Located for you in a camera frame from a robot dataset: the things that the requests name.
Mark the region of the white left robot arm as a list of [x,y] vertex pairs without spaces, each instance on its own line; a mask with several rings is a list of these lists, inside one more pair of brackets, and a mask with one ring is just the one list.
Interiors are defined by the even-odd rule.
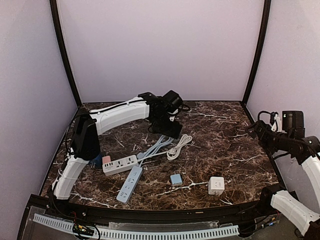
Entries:
[[182,125],[173,118],[183,107],[182,98],[173,90],[163,96],[145,92],[128,101],[77,116],[71,143],[65,147],[66,159],[52,183],[52,195],[57,200],[69,199],[84,167],[101,152],[99,136],[113,128],[146,119],[150,122],[152,133],[177,139]]

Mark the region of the white cube socket adapter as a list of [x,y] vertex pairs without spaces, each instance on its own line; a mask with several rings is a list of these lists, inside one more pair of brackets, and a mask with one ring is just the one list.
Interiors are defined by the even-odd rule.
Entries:
[[208,194],[220,196],[225,191],[225,180],[221,176],[212,176],[208,181]]

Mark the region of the light blue USB charger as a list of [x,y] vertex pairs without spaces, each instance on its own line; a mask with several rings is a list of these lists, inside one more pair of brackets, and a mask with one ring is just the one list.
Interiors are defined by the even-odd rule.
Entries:
[[183,184],[183,180],[180,174],[173,174],[170,176],[170,181],[173,187],[178,187]]

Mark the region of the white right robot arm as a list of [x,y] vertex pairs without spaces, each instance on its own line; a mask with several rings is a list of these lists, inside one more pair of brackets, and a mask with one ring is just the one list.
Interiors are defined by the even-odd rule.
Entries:
[[320,238],[320,141],[305,135],[304,113],[300,110],[260,111],[247,133],[267,154],[278,182],[264,187],[256,210],[283,214],[304,240]]

